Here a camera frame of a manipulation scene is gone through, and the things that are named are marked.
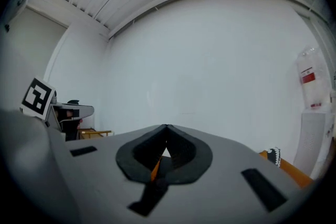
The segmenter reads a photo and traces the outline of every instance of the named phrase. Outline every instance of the plastic bag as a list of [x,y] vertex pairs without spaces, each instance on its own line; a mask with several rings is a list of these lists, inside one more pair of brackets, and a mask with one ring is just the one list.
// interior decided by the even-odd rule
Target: plastic bag
[[306,108],[330,103],[331,83],[325,62],[319,48],[307,47],[297,58]]

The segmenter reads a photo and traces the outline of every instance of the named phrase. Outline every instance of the gray surface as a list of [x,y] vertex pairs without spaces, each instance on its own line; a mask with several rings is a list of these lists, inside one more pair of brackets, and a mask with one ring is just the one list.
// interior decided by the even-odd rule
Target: gray surface
[[302,113],[300,140],[294,166],[308,176],[311,175],[321,150],[327,115],[309,110]]
[[[96,140],[71,141],[66,145],[69,149],[89,145],[98,149],[75,159],[86,176],[99,183],[100,191],[111,194],[104,202],[117,202],[127,207],[140,200],[144,185],[125,178],[116,164],[116,152],[124,143],[156,127]],[[175,127],[206,142],[213,151],[213,162],[194,184],[169,186],[168,192],[146,218],[148,223],[243,223],[265,216],[267,210],[240,174],[248,168],[257,168],[286,197],[297,193],[298,186],[287,174],[247,147],[193,129]],[[128,215],[139,221],[136,214],[128,212]]]
[[[247,147],[176,126],[207,143],[213,162],[197,182],[169,186],[152,213],[142,217],[127,206],[140,200],[144,185],[127,180],[115,156],[121,145],[157,126],[65,143],[37,119],[19,113],[1,116],[5,134],[10,134],[1,137],[1,150],[12,176],[35,204],[66,223],[265,223],[285,215],[289,202],[268,213],[240,174],[247,168],[257,168],[289,201],[299,190],[282,170]],[[91,145],[97,151],[70,154]]]

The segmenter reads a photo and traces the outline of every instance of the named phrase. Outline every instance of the black slot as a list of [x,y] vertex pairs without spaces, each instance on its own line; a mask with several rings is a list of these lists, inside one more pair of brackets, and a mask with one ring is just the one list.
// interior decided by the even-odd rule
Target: black slot
[[164,179],[157,179],[146,185],[141,200],[132,203],[129,209],[147,217],[167,191],[167,182]]
[[88,146],[88,147],[79,148],[77,150],[72,150],[70,151],[70,153],[72,154],[73,157],[77,157],[80,155],[85,155],[85,154],[94,152],[96,150],[97,149],[94,146]]
[[173,167],[172,159],[170,157],[162,156],[159,169],[157,170],[158,173],[156,175],[156,178],[157,179],[165,178],[166,174],[168,174],[169,172],[173,170],[174,170],[174,167]]
[[74,118],[78,118],[78,117],[79,117],[79,109],[74,109],[74,110],[73,110],[73,113],[72,113],[72,116],[73,116]]
[[247,169],[242,175],[269,212],[287,201],[257,169]]
[[167,135],[165,125],[149,133],[148,139],[133,149],[133,157],[143,166],[153,171],[166,149]]
[[185,138],[187,134],[174,126],[169,126],[168,134],[167,149],[172,157],[174,169],[191,162],[196,156],[196,146]]

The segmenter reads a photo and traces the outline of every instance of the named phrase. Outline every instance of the white container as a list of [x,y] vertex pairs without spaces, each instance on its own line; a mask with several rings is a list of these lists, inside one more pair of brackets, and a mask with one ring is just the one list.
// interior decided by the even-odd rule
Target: white container
[[[331,97],[331,104],[332,104],[332,113],[336,114],[336,91],[335,90],[331,91],[330,97]],[[334,139],[336,139],[336,117],[334,120],[334,130],[333,130],[332,135]]]
[[334,129],[331,105],[306,109],[302,113],[301,133],[294,166],[316,179],[326,160]]
[[307,47],[297,59],[306,109],[330,103],[330,79],[319,48]]

